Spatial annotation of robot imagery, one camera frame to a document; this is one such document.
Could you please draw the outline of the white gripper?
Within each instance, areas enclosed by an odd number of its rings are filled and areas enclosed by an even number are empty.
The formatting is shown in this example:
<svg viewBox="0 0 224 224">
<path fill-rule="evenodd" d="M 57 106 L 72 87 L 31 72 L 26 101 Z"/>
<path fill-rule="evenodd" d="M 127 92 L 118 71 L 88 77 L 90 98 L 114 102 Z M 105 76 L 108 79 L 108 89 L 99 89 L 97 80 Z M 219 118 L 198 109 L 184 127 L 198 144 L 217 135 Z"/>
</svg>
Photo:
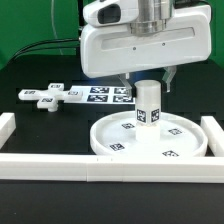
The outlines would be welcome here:
<svg viewBox="0 0 224 224">
<path fill-rule="evenodd" d="M 211 7 L 175 8 L 172 3 L 90 3 L 83 9 L 81 66 L 91 77 L 118 75 L 128 97 L 130 74 L 165 68 L 170 91 L 177 65 L 211 53 Z"/>
</svg>

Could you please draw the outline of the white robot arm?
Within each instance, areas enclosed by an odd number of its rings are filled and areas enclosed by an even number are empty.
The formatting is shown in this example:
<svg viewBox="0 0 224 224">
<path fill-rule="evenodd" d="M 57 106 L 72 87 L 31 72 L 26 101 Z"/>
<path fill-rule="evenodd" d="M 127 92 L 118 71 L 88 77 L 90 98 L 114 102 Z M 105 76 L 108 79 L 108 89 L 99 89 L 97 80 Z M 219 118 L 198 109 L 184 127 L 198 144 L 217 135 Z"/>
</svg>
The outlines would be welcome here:
<svg viewBox="0 0 224 224">
<path fill-rule="evenodd" d="M 211 7 L 173 0 L 95 0 L 83 9 L 81 66 L 90 78 L 163 68 L 170 83 L 181 64 L 211 54 Z"/>
</svg>

